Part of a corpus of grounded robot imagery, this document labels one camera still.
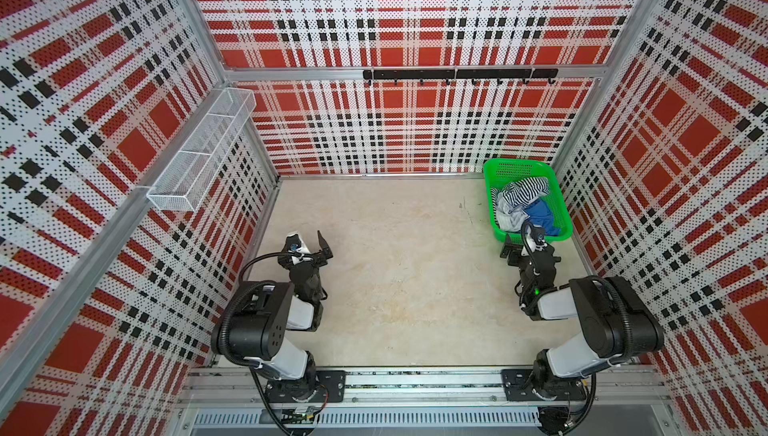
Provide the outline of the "blue white striped tank top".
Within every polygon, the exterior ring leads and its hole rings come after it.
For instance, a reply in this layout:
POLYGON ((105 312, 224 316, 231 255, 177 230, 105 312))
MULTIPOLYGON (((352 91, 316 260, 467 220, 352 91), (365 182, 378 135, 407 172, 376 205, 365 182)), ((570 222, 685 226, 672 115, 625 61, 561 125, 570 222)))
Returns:
POLYGON ((504 232, 520 232, 530 218, 525 211, 532 204, 550 194, 546 177, 528 177, 512 181, 504 188, 492 188, 492 209, 498 227, 504 232))

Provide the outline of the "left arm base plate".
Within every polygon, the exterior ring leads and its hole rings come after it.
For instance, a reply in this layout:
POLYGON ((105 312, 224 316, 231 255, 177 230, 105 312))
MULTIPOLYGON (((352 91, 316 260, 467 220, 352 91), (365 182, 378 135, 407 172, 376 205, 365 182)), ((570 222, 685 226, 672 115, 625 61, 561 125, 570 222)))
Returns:
POLYGON ((310 370, 298 380, 268 380, 265 395, 270 403, 338 403, 345 382, 343 370, 310 370))

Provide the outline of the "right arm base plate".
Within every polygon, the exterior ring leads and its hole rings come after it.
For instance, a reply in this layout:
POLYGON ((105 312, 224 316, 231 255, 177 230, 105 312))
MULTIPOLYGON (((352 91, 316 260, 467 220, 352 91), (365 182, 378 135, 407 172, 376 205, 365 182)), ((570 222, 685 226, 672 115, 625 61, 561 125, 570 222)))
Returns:
POLYGON ((587 390, 580 380, 535 375, 531 368, 503 369, 502 387, 507 401, 585 402, 587 390))

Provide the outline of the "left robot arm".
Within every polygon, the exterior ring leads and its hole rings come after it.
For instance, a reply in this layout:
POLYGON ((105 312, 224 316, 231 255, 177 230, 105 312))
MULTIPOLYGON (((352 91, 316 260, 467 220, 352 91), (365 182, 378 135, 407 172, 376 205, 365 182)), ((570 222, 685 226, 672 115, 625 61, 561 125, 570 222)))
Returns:
POLYGON ((297 232, 279 251, 256 256, 239 273, 239 286, 211 335, 211 348, 226 361, 249 368, 257 381, 295 401, 314 397, 319 387, 314 356, 290 342, 288 332, 314 332, 322 321, 328 293, 320 269, 333 257, 321 233, 311 251, 297 232), (255 264, 274 258, 288 279, 248 280, 255 264))

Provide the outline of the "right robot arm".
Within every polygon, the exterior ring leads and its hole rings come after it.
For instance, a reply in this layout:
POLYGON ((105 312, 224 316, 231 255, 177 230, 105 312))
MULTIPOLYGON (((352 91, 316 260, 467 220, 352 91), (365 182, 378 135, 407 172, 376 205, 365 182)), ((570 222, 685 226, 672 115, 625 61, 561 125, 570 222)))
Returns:
POLYGON ((584 401, 585 379, 663 347, 660 323, 626 279, 589 275, 557 285, 561 258, 539 236, 520 244, 507 236, 500 256, 519 269, 515 294, 526 316, 579 323, 568 341, 539 351, 531 368, 501 372, 507 400, 584 401))

